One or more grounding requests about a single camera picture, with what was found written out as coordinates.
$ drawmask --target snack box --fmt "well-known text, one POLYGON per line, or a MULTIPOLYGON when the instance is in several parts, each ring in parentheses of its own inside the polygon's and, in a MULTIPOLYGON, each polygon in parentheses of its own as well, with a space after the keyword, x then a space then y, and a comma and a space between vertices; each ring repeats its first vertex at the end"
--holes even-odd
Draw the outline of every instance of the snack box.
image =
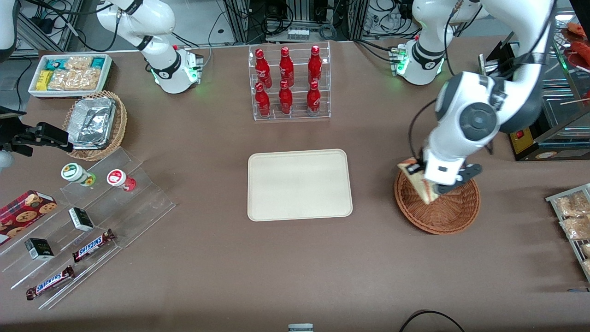
POLYGON ((91 93, 101 92, 104 90, 104 86, 107 83, 107 79, 109 78, 109 72, 111 68, 111 64, 113 60, 107 54, 101 53, 70 53, 70 54, 59 54, 59 55, 50 55, 50 56, 42 56, 39 59, 39 64, 37 65, 37 69, 35 70, 35 75, 31 80, 31 84, 29 85, 29 93, 31 96, 35 96, 39 99, 68 99, 68 98, 78 98, 82 96, 89 95, 91 93), (52 90, 37 90, 37 81, 39 80, 39 76, 41 72, 46 69, 47 63, 51 60, 59 60, 63 58, 68 58, 71 56, 76 57, 93 57, 93 58, 104 58, 104 63, 100 72, 99 82, 96 85, 96 89, 94 90, 78 90, 78 91, 52 91, 52 90))
POLYGON ((29 190, 0 209, 0 246, 57 207, 53 197, 29 190))

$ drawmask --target cookie box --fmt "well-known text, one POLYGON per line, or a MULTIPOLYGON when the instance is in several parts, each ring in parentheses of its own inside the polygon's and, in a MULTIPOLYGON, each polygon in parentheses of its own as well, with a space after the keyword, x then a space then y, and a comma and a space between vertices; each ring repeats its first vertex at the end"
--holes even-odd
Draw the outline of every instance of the cookie box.
POLYGON ((0 246, 57 207, 53 197, 29 190, 0 209, 0 246))

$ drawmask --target round wicker basket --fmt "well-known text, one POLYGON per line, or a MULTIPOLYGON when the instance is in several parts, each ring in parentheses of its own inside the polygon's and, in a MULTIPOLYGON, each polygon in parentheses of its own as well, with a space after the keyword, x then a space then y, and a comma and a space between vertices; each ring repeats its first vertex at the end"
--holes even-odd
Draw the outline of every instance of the round wicker basket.
POLYGON ((462 232, 473 223, 480 210, 480 193, 473 179, 426 204, 400 171, 394 182, 394 196, 411 223, 438 235, 462 232))
MULTIPOLYGON (((74 150, 68 153, 69 156, 77 159, 83 159, 86 161, 97 161, 110 155, 115 149, 117 149, 121 145, 121 142, 123 141, 123 136, 125 135, 125 126, 127 125, 127 110, 125 109, 125 105, 123 105, 121 99, 119 99, 119 97, 116 94, 109 91, 92 93, 90 95, 82 97, 82 99, 92 99, 100 97, 112 98, 117 103, 117 109, 115 111, 113 129, 111 131, 111 140, 109 145, 102 150, 74 150)), ((65 117, 65 122, 62 126, 64 130, 68 128, 68 124, 70 123, 70 117, 72 115, 72 111, 74 110, 75 105, 76 104, 70 107, 70 111, 68 112, 68 115, 65 117)))

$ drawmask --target brown table surface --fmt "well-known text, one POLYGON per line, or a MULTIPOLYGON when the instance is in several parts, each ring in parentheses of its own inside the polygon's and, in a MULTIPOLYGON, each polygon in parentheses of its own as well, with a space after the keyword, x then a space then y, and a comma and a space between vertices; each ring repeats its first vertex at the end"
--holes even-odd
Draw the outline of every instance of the brown table surface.
MULTIPOLYGON (((454 70, 475 70, 499 39, 454 40, 454 70)), ((111 89, 129 113, 123 146, 178 206, 49 311, 2 282, 1 330, 286 331, 310 322, 319 332, 396 331, 433 309, 466 331, 588 331, 590 294, 565 292, 587 284, 545 197, 590 182, 590 162, 514 162, 500 134, 495 155, 470 157, 484 167, 476 222, 428 235, 401 214, 392 183, 409 155, 408 124, 447 68, 413 86, 354 43, 330 45, 332 118, 303 123, 253 121, 247 47, 216 48, 205 83, 180 95, 155 85, 140 53, 111 53, 111 89), (348 155, 349 217, 248 219, 250 155, 331 148, 348 155)), ((61 126, 71 104, 32 97, 25 123, 61 126)), ((429 111, 415 141, 434 126, 429 111)), ((49 147, 16 155, 0 175, 0 206, 28 189, 52 193, 71 161, 49 147)), ((407 331, 429 327, 455 331, 434 317, 407 331)))

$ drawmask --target red bottle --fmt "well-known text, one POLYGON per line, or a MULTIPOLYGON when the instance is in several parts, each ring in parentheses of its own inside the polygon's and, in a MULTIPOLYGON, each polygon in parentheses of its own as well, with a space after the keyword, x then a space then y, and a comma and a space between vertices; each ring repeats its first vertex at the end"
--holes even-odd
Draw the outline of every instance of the red bottle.
POLYGON ((318 45, 312 46, 312 56, 307 63, 307 71, 309 72, 308 80, 311 83, 313 80, 322 78, 322 59, 320 58, 320 47, 318 45))
POLYGON ((255 88, 256 95, 254 95, 254 99, 256 99, 258 111, 260 112, 260 116, 267 118, 270 116, 270 99, 268 98, 266 91, 264 91, 262 83, 257 82, 255 88))
POLYGON ((281 48, 281 62, 278 64, 281 70, 281 79, 286 80, 289 86, 295 84, 295 72, 293 69, 293 60, 289 56, 289 48, 281 48))
POLYGON ((320 112, 320 98, 322 95, 317 89, 317 81, 314 80, 309 84, 309 91, 307 92, 307 114, 309 116, 316 116, 320 112))
POLYGON ((285 115, 290 115, 293 110, 293 93, 289 89, 287 80, 281 81, 281 90, 278 93, 278 98, 281 100, 281 112, 285 115))
POLYGON ((273 86, 273 80, 270 78, 270 66, 268 61, 264 58, 264 52, 258 49, 254 52, 256 54, 256 75, 258 81, 264 84, 265 89, 270 89, 273 86))

